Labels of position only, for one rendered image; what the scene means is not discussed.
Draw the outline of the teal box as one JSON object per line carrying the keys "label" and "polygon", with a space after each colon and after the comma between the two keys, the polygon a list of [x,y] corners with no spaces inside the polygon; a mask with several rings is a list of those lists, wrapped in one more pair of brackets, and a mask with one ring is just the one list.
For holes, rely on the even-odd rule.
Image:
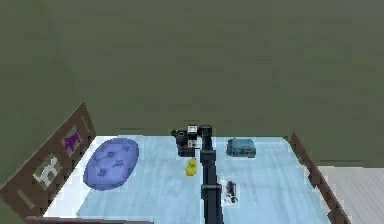
{"label": "teal box", "polygon": [[226,154],[232,157],[254,158],[256,147],[252,139],[232,138],[227,142]]}

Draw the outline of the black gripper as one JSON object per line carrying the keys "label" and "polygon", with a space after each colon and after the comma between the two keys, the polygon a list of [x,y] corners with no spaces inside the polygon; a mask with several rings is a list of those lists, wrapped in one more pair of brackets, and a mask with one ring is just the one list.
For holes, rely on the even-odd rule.
{"label": "black gripper", "polygon": [[186,130],[173,129],[171,135],[175,138],[178,155],[180,157],[195,156],[195,147],[189,143],[189,136]]}

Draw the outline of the yellow toy duck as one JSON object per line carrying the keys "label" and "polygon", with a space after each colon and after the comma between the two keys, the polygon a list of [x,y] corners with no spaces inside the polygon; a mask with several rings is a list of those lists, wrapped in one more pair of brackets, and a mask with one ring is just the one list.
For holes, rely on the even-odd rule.
{"label": "yellow toy duck", "polygon": [[195,158],[191,158],[188,160],[188,164],[187,166],[185,167],[185,174],[187,176],[193,176],[195,173],[196,173],[196,159]]}

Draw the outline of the blue star-patterned pillow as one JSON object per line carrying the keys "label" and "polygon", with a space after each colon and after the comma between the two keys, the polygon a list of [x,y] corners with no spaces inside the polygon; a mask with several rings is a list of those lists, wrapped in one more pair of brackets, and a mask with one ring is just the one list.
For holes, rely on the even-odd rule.
{"label": "blue star-patterned pillow", "polygon": [[90,157],[83,182],[98,191],[123,185],[135,169],[139,146],[128,138],[113,138],[103,142]]}

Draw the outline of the white and black small object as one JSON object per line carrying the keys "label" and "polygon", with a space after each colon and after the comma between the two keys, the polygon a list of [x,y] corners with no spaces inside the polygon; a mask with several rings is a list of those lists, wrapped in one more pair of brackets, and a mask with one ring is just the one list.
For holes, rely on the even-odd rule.
{"label": "white and black small object", "polygon": [[225,187],[225,195],[224,195],[224,205],[232,206],[238,203],[238,198],[236,195],[236,183],[230,180],[223,180],[222,184]]}

